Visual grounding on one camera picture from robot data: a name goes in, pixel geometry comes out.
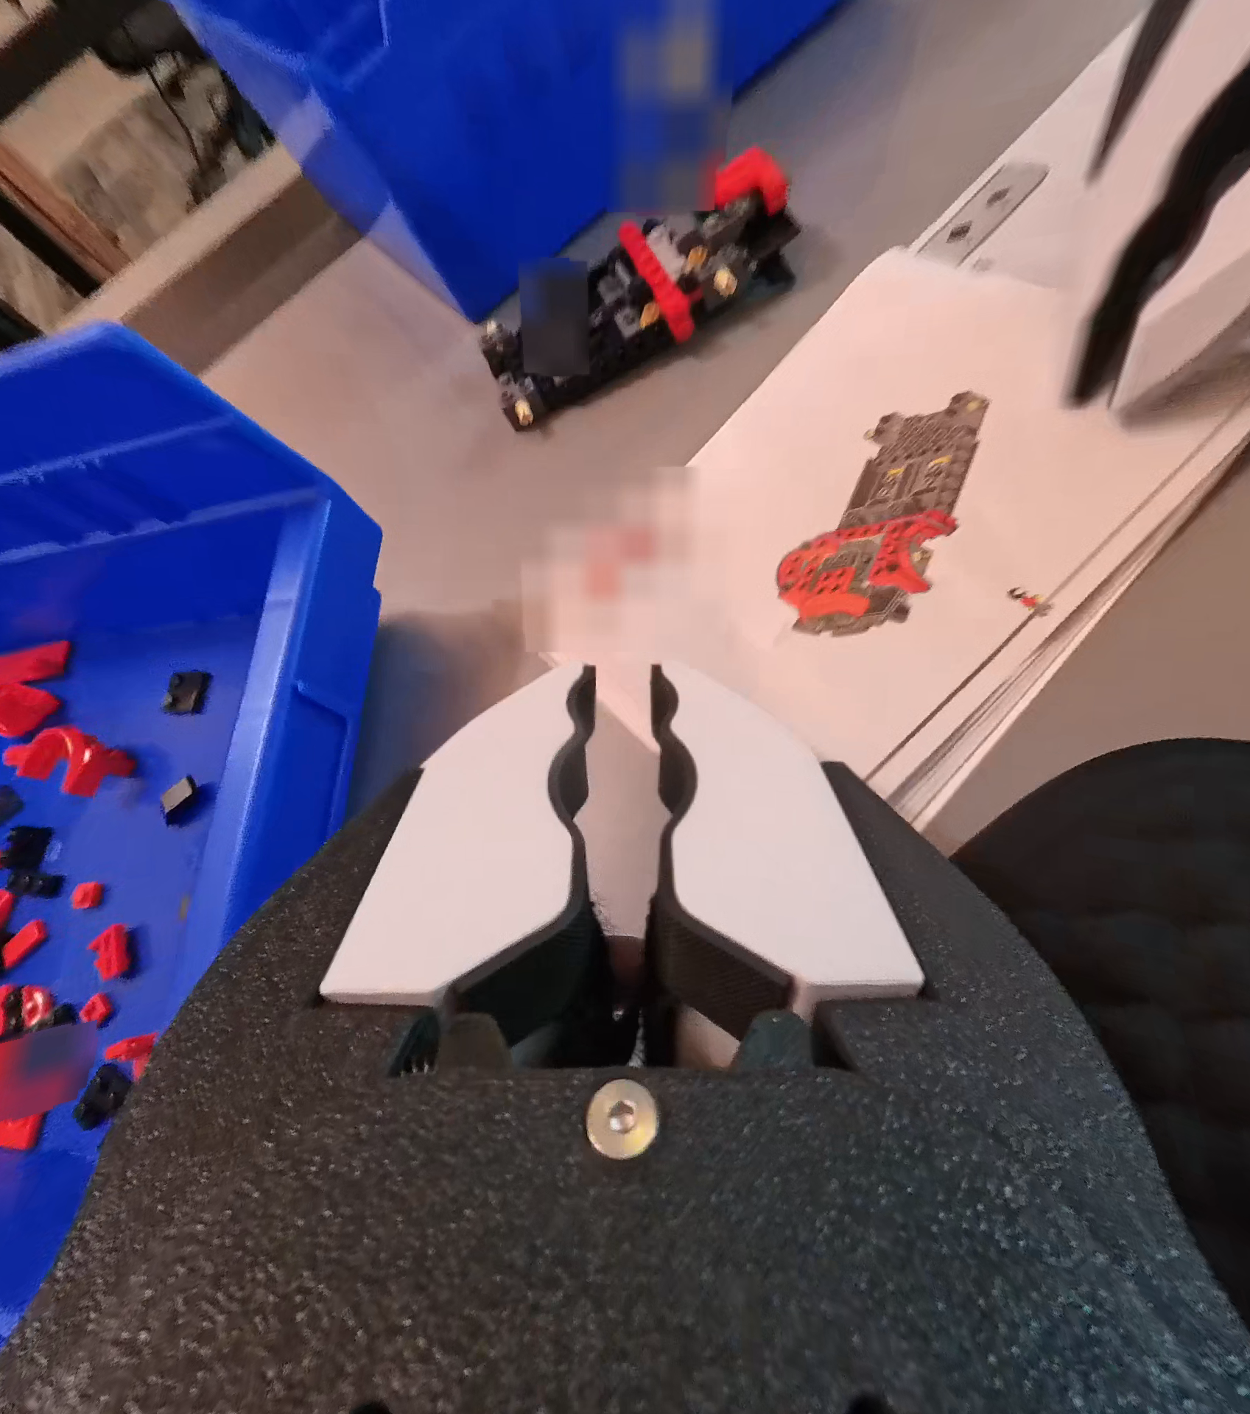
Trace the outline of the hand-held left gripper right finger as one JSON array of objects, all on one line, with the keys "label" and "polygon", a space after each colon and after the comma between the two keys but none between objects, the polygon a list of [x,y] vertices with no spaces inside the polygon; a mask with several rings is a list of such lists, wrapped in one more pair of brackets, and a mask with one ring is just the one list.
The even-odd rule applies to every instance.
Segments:
[{"label": "hand-held left gripper right finger", "polygon": [[654,896],[685,1003],[914,999],[924,975],[810,747],[681,662],[651,669]]}]

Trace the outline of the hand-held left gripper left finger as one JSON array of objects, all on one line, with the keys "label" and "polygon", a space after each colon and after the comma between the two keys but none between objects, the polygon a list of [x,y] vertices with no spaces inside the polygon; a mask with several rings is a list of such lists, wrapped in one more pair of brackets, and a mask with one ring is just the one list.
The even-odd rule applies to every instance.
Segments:
[{"label": "hand-held left gripper left finger", "polygon": [[595,669],[567,662],[426,759],[320,981],[324,1000],[438,1009],[511,987],[511,968],[545,968],[511,1002],[563,1006],[597,933],[578,828],[595,704]]}]

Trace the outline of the blue plastic bin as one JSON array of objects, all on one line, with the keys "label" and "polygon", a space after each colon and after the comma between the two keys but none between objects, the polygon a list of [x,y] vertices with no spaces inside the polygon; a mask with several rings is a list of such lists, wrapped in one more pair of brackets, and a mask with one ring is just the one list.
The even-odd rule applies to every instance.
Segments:
[{"label": "blue plastic bin", "polygon": [[0,656],[68,642],[44,685],[135,772],[94,797],[3,760],[0,822],[48,831],[45,940],[12,984],[96,994],[100,1046],[159,1034],[346,812],[382,532],[312,464],[125,329],[0,357]]},{"label": "blue plastic bin", "polygon": [[607,214],[710,199],[734,97],[824,2],[177,2],[364,239],[476,321]]}]

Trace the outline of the pile of red lego pieces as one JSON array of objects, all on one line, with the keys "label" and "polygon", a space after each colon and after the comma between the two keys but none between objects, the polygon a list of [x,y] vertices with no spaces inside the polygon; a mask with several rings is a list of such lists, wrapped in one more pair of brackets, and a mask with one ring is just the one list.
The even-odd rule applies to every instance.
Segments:
[{"label": "pile of red lego pieces", "polygon": [[[209,835],[243,642],[178,631],[0,654],[0,1049],[72,1027],[131,1081],[222,944]],[[87,1149],[75,1098],[0,1123],[0,1159]]]}]

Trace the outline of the black red lego car model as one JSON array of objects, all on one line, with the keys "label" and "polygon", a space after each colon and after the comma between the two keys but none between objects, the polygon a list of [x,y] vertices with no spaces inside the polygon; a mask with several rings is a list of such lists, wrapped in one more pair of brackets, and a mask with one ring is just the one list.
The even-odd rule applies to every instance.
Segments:
[{"label": "black red lego car model", "polygon": [[551,258],[522,274],[516,327],[477,345],[508,426],[524,433],[693,342],[735,311],[793,289],[800,234],[790,181],[757,146],[715,171],[710,203],[622,221],[595,261]]}]

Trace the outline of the white instruction booklet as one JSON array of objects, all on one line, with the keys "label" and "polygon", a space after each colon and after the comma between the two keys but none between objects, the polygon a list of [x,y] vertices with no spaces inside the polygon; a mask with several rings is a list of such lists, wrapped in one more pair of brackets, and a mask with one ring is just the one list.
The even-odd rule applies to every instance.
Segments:
[{"label": "white instruction booklet", "polygon": [[660,827],[644,650],[922,829],[1250,445],[1250,366],[1141,420],[1067,399],[1079,208],[1139,21],[877,257],[650,505],[681,533],[595,619],[586,821]]}]

